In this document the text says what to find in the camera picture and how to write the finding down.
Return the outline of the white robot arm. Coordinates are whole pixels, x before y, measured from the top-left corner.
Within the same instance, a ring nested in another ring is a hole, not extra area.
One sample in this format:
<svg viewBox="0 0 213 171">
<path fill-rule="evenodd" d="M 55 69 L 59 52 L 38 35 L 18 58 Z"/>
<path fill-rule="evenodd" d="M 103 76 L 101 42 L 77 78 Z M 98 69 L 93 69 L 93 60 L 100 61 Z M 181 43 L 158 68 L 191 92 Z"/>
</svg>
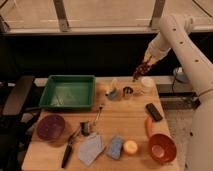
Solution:
<svg viewBox="0 0 213 171">
<path fill-rule="evenodd" d="M 159 32 L 149 43 L 143 61 L 149 65 L 172 49 L 201 104 L 196 109 L 189 138 L 185 171 L 213 171 L 213 64 L 191 41 L 191 16 L 171 14 L 159 20 Z"/>
</svg>

